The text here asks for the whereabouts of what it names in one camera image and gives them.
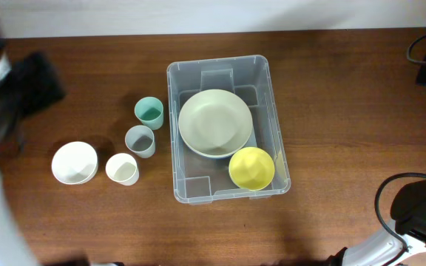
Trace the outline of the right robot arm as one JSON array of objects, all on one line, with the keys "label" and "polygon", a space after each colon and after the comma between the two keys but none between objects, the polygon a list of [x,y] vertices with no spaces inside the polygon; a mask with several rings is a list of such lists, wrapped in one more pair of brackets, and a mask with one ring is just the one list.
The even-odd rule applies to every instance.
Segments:
[{"label": "right robot arm", "polygon": [[[380,213],[381,194],[390,182],[407,177],[418,177],[419,181],[398,191],[386,222]],[[426,252],[426,174],[408,172],[384,180],[376,191],[374,210],[382,228],[359,245],[328,257],[326,265],[400,265],[407,258]]]}]

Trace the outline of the grey cup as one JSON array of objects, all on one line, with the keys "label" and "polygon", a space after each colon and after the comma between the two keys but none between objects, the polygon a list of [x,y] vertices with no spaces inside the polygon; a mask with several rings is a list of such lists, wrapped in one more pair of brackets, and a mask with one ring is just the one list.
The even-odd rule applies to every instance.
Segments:
[{"label": "grey cup", "polygon": [[149,158],[155,153],[155,135],[143,125],[133,126],[125,135],[126,147],[140,158]]}]

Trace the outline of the white bowl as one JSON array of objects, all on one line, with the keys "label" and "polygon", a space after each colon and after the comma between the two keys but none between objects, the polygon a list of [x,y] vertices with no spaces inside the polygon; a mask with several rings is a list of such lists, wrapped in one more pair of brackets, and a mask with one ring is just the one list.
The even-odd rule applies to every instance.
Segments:
[{"label": "white bowl", "polygon": [[51,170],[60,183],[84,184],[98,171],[98,155],[88,143],[81,141],[67,143],[54,154]]}]

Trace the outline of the yellow bowl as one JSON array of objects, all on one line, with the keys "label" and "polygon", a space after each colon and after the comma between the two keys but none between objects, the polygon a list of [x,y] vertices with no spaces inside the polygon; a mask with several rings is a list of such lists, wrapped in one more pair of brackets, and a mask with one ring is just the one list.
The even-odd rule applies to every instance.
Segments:
[{"label": "yellow bowl", "polygon": [[257,147],[237,151],[229,161],[229,176],[239,188],[259,191],[267,187],[275,175],[271,156]]}]

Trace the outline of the teal green cup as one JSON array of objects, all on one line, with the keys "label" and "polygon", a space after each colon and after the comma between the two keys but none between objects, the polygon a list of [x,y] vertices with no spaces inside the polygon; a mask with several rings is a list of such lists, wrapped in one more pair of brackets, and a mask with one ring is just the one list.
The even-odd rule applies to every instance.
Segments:
[{"label": "teal green cup", "polygon": [[134,111],[136,118],[151,130],[157,130],[163,125],[163,104],[157,98],[141,98],[135,104]]}]

